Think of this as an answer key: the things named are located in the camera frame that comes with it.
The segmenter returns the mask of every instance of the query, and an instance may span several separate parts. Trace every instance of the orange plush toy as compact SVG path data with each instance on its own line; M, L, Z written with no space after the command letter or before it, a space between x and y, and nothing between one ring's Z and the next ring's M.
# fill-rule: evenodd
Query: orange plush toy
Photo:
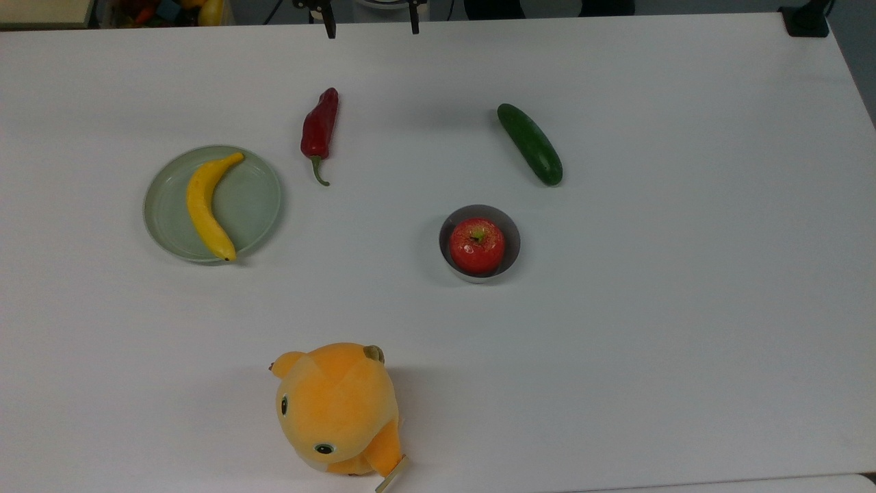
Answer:
M309 466L387 477L403 463L399 406L379 347L344 342L286 353L271 371L281 379L280 426Z

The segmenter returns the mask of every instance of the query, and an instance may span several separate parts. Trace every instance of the cucumber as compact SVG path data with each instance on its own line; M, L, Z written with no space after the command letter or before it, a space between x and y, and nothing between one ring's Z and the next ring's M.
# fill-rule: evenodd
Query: cucumber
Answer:
M512 104L502 103L496 110L498 121L523 154L526 163L546 185L562 180L562 163L550 140L529 116Z

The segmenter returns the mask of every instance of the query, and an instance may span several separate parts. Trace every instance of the plate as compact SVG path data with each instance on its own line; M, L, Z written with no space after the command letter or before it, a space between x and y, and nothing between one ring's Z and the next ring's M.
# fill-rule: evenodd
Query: plate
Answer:
M213 214L228 233L238 257L257 248L279 217L282 193L273 169L255 153L235 146L192 149L159 171L146 191L143 207L146 230L167 252L199 263L219 261L194 230L186 207L186 188L195 170L206 161L243 153L216 185Z

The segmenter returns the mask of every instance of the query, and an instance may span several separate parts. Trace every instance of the apple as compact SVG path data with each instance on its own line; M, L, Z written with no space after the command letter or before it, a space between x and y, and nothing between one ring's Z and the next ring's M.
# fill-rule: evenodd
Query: apple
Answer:
M466 219L450 234L450 258L466 274L492 272L504 255L505 235L489 219Z

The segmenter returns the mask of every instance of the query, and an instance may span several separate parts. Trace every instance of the banana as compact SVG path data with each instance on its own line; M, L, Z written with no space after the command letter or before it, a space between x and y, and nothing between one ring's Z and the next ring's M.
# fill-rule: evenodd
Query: banana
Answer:
M234 153L220 160L207 161L194 172L186 188L186 206L194 229L207 249L226 261L236 260L237 250L228 233L213 217L213 190L225 172L243 160L243 154Z

